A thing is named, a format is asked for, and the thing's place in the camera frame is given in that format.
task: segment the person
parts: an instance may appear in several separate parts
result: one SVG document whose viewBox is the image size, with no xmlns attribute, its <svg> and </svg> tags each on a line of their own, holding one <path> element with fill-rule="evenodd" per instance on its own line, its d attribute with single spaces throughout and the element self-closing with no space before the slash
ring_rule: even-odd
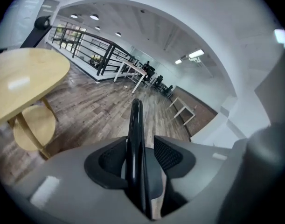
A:
<svg viewBox="0 0 285 224">
<path fill-rule="evenodd" d="M 150 68 L 150 62 L 149 61 L 147 61 L 147 63 L 145 63 L 144 65 L 143 65 L 143 70 L 144 71 L 147 71 L 148 70 L 148 68 Z"/>
</svg>

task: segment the wooden floor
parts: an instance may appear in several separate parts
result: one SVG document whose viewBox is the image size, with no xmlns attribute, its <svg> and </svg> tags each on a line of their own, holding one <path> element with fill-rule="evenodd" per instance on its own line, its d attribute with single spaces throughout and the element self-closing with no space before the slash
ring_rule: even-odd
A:
<svg viewBox="0 0 285 224">
<path fill-rule="evenodd" d="M 173 119 L 175 108 L 167 109 L 171 104 L 168 99 L 142 85 L 131 94 L 133 88 L 134 83 L 129 79 L 97 84 L 71 64 L 62 84 L 47 95 L 59 118 L 47 150 L 56 155 L 100 140 L 126 136 L 134 98 L 143 102 L 147 147 L 153 147 L 154 135 L 188 141 L 181 119 Z M 24 151 L 15 143 L 8 124 L 0 127 L 0 179 L 3 183 L 16 183 L 44 162 L 39 152 Z"/>
</svg>

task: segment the rectangular ceiling light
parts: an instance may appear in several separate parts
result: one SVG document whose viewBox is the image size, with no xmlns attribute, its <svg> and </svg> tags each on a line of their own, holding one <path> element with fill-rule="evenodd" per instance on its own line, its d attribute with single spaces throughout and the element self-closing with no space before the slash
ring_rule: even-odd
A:
<svg viewBox="0 0 285 224">
<path fill-rule="evenodd" d="M 203 55 L 203 54 L 204 54 L 203 50 L 200 49 L 200 50 L 197 50 L 197 51 L 195 51 L 195 52 L 189 54 L 189 57 L 190 57 L 190 58 L 194 58 L 194 57 L 201 56 L 201 55 Z"/>
</svg>

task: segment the wooden stool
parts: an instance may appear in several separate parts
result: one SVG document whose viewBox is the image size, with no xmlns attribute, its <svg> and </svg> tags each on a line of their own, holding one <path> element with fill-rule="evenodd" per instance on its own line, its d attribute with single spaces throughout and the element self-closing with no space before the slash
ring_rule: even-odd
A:
<svg viewBox="0 0 285 224">
<path fill-rule="evenodd" d="M 13 130 L 17 144 L 27 151 L 40 150 L 49 158 L 45 146 L 51 141 L 56 124 L 52 111 L 42 105 L 33 105 L 16 117 Z"/>
</svg>

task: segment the brick wall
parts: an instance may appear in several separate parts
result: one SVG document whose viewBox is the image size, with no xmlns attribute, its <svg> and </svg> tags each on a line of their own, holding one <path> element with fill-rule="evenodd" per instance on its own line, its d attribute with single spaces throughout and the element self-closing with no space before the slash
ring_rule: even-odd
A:
<svg viewBox="0 0 285 224">
<path fill-rule="evenodd" d="M 176 87 L 174 89 L 174 92 L 170 99 L 174 101 L 177 97 L 184 101 L 191 109 L 197 106 L 194 111 L 196 116 L 186 124 L 191 137 L 202 128 L 204 128 L 217 115 L 216 111 L 180 87 Z M 176 101 L 174 105 L 177 110 L 180 110 L 182 108 L 182 104 L 179 101 Z M 184 109 L 180 113 L 180 116 L 184 122 L 186 122 L 191 117 L 191 113 Z"/>
</svg>

